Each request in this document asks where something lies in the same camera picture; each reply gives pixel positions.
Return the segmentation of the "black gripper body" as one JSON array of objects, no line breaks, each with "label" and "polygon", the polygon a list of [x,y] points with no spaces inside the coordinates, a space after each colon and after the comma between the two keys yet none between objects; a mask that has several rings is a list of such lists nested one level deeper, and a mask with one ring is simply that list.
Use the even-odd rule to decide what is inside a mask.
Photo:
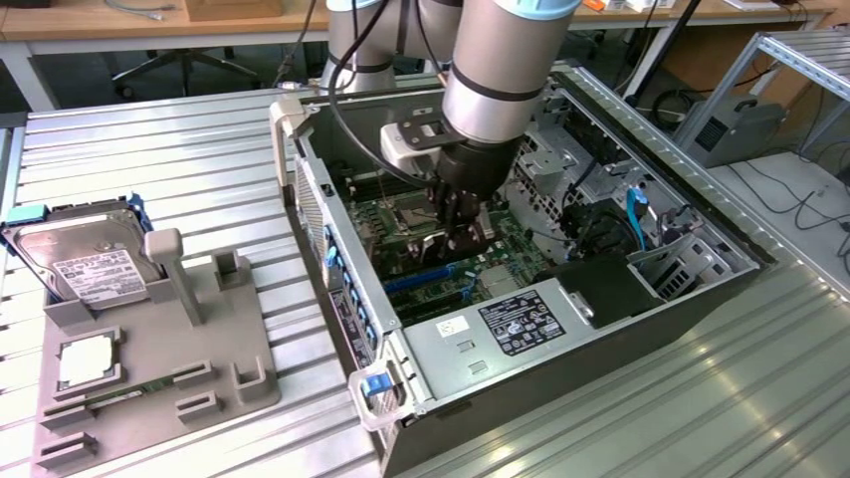
[{"label": "black gripper body", "polygon": [[465,141],[441,148],[437,162],[437,191],[473,194],[489,200],[504,185],[518,154],[521,138],[482,143]]}]

